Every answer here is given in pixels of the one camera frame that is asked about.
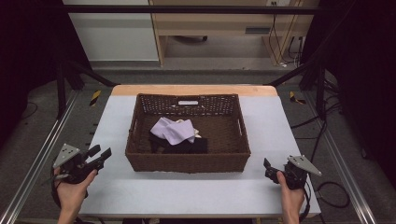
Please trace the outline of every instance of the wicker basket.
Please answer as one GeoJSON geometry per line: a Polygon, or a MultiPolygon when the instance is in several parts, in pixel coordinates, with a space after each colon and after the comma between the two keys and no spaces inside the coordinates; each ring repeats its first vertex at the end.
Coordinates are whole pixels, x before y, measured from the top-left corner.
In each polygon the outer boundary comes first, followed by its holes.
{"type": "Polygon", "coordinates": [[[138,94],[125,154],[137,172],[243,172],[250,149],[238,95],[138,94]],[[149,131],[161,117],[190,119],[207,138],[207,153],[152,153],[149,131]]]}

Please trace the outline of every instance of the floor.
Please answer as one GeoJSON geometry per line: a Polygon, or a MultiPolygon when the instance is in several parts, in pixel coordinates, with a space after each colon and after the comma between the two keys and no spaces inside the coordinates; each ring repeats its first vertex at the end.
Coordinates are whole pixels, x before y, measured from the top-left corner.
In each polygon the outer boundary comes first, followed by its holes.
{"type": "MultiPolygon", "coordinates": [[[[295,66],[292,58],[289,60],[293,63],[287,67],[272,65],[261,39],[256,37],[210,36],[206,42],[190,37],[175,37],[169,45],[163,66],[152,63],[96,62],[93,63],[94,69],[104,77],[124,84],[261,85],[281,77],[295,66]]],[[[291,46],[291,52],[296,50],[298,49],[294,45],[291,46]]],[[[330,74],[327,77],[336,82],[330,74]]],[[[300,91],[297,85],[299,79],[296,77],[276,88],[290,126],[316,115],[312,108],[315,92],[300,91]],[[290,100],[291,91],[298,101],[290,100]]],[[[50,158],[57,154],[64,142],[76,147],[89,145],[111,92],[110,88],[89,77],[84,76],[84,80],[86,86],[83,91],[74,92],[68,88],[67,96],[75,99],[76,103],[64,126],[52,136],[53,142],[47,144],[46,141],[57,122],[56,84],[51,82],[30,93],[31,103],[27,106],[23,119],[0,151],[0,179],[3,180],[0,209],[6,212],[11,205],[16,204],[14,196],[24,195],[21,207],[15,212],[19,223],[53,223],[58,215],[59,209],[50,197],[49,185],[45,183],[49,178],[50,158]],[[102,91],[100,98],[95,106],[89,106],[92,94],[97,90],[102,91]],[[45,155],[40,154],[44,145],[49,147],[49,153],[45,155]],[[43,160],[43,164],[33,171],[32,164],[38,163],[37,160],[43,160]],[[22,189],[26,186],[30,188],[23,194],[22,189]]],[[[332,96],[332,92],[326,93],[326,97],[330,97],[329,107],[338,103],[337,98],[332,96]]],[[[357,136],[342,112],[342,107],[336,107],[328,115],[327,129],[318,141],[314,160],[314,164],[326,175],[322,178],[312,177],[312,182],[314,188],[319,188],[328,181],[344,186],[351,197],[351,203],[346,208],[328,205],[328,202],[346,203],[347,198],[338,186],[327,184],[320,191],[322,199],[318,199],[322,217],[326,223],[396,223],[395,190],[376,162],[361,156],[357,136]]],[[[302,154],[312,155],[322,125],[323,122],[316,119],[301,128],[292,129],[302,154]]],[[[112,222],[120,223],[119,220],[106,220],[106,223],[112,222]]],[[[277,223],[277,219],[263,219],[262,223],[277,223]]],[[[304,223],[322,223],[322,220],[320,217],[311,217],[304,223]]]]}

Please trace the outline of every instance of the table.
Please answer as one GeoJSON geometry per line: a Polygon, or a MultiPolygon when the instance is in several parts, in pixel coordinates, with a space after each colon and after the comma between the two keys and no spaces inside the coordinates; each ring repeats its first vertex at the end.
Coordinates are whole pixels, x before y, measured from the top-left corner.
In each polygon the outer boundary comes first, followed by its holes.
{"type": "MultiPolygon", "coordinates": [[[[280,217],[280,187],[264,176],[262,163],[267,158],[283,170],[289,155],[300,155],[275,88],[249,85],[117,86],[92,139],[92,146],[96,144],[102,150],[111,147],[113,155],[89,186],[90,196],[81,207],[81,216],[280,217]],[[245,171],[135,172],[124,151],[138,93],[238,93],[251,150],[245,171]]],[[[319,213],[313,196],[309,216],[319,213]]]]}

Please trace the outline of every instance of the wall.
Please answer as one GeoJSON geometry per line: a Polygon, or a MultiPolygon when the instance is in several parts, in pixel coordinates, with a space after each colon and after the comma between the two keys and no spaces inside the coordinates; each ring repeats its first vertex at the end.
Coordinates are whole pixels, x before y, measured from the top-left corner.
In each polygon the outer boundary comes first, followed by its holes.
{"type": "MultiPolygon", "coordinates": [[[[64,0],[66,5],[148,5],[145,0],[64,0]]],[[[158,61],[149,14],[70,13],[90,61],[158,61]]]]}

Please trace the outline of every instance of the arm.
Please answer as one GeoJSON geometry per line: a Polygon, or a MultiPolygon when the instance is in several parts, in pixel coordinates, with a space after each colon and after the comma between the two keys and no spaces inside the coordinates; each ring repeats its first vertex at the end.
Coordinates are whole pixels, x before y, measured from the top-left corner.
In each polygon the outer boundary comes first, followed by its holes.
{"type": "Polygon", "coordinates": [[[84,201],[86,190],[96,174],[97,171],[93,170],[84,181],[76,185],[61,182],[61,180],[55,182],[55,186],[58,186],[57,191],[62,207],[58,219],[59,224],[74,222],[84,201]]]}
{"type": "Polygon", "coordinates": [[[302,189],[289,189],[282,172],[277,172],[276,176],[282,190],[283,221],[286,224],[299,223],[299,213],[304,202],[304,191],[302,189]]]}

